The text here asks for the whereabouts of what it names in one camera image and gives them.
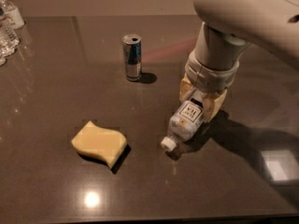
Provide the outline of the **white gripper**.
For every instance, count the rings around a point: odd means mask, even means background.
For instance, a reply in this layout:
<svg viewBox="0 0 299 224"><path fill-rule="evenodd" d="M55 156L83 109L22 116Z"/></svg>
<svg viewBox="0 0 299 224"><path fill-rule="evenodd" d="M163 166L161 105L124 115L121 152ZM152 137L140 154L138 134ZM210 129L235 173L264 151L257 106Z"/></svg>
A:
<svg viewBox="0 0 299 224"><path fill-rule="evenodd" d="M225 100L227 90L234 82L239 62L229 70L215 70L203 66L192 51L185 64L185 74L180 81L179 100L190 100L196 88L205 92L202 99L204 123L209 123L218 114Z"/></svg>

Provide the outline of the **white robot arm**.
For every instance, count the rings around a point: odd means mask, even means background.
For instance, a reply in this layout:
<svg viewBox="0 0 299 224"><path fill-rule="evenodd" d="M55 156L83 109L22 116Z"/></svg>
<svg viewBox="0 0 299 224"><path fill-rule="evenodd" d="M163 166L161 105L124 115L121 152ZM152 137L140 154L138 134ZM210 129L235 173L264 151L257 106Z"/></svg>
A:
<svg viewBox="0 0 299 224"><path fill-rule="evenodd" d="M193 6L202 25L185 65L180 99L199 100L203 121L220 110L249 45L298 67L298 0L193 0Z"/></svg>

